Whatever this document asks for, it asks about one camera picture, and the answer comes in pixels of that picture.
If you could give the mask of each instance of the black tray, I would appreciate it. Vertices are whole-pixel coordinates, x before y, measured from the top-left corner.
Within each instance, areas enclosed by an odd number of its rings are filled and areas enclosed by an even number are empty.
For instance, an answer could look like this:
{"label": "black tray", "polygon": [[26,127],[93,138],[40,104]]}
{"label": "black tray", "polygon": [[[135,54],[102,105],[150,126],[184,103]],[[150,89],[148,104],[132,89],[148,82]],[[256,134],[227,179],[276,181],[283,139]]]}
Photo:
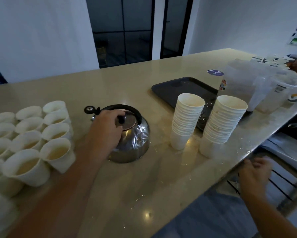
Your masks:
{"label": "black tray", "polygon": [[218,92],[215,88],[192,77],[155,84],[152,86],[152,91],[173,108],[176,106],[178,95],[182,93],[191,93],[202,97],[206,104],[196,125],[201,130],[205,128]]}

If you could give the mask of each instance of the beige countertop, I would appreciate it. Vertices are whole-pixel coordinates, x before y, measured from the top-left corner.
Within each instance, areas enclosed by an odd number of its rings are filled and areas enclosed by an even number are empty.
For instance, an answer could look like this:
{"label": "beige countertop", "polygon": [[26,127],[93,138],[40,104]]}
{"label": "beige countertop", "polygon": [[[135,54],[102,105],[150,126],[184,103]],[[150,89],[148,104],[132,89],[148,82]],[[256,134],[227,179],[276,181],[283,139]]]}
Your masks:
{"label": "beige countertop", "polygon": [[[225,144],[222,158],[208,159],[198,152],[202,132],[197,129],[185,149],[171,148],[174,110],[156,97],[151,87],[190,76],[218,89],[222,77],[212,76],[207,70],[223,70],[235,58],[250,60],[252,55],[221,49],[4,84],[0,85],[0,112],[17,112],[27,106],[63,100],[72,120],[74,139],[80,140],[91,124],[91,115],[83,112],[86,106],[127,104],[138,109],[150,125],[150,148],[135,162],[107,161],[103,165],[92,187],[78,237],[150,237],[297,113],[297,103],[269,116],[254,111],[237,126]],[[29,207],[30,198],[42,195],[48,190],[46,187],[48,184],[22,191],[16,197],[20,209]]]}

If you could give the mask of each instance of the stainless steel kettle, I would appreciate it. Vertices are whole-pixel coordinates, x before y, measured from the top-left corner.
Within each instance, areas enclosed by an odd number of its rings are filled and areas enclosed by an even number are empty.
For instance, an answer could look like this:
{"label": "stainless steel kettle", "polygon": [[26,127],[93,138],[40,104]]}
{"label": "stainless steel kettle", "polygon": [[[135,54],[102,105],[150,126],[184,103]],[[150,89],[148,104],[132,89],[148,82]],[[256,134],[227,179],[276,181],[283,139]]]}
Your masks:
{"label": "stainless steel kettle", "polygon": [[150,144],[149,125],[137,109],[124,104],[116,104],[103,109],[87,106],[84,111],[86,114],[95,114],[91,119],[93,121],[101,110],[113,109],[121,109],[125,111],[125,115],[117,117],[115,125],[122,125],[123,132],[119,144],[111,152],[109,160],[117,163],[128,163],[137,160],[145,154]]}

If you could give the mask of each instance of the tiled floor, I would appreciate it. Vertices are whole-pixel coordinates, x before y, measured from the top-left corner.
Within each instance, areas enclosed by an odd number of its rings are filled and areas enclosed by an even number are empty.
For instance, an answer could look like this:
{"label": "tiled floor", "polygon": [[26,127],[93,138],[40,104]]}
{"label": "tiled floor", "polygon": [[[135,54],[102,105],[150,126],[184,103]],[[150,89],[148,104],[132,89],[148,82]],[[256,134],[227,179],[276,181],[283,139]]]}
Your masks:
{"label": "tiled floor", "polygon": [[[289,181],[296,182],[295,177],[275,162],[273,162],[273,169]],[[292,189],[290,184],[275,173],[272,173],[271,180],[287,194]],[[285,199],[285,196],[271,183],[268,184],[267,196],[274,205]],[[289,220],[297,227],[297,210],[289,217]],[[215,193],[207,196],[201,195],[158,231],[153,238],[250,238],[256,232],[257,229],[250,213],[239,197]]]}

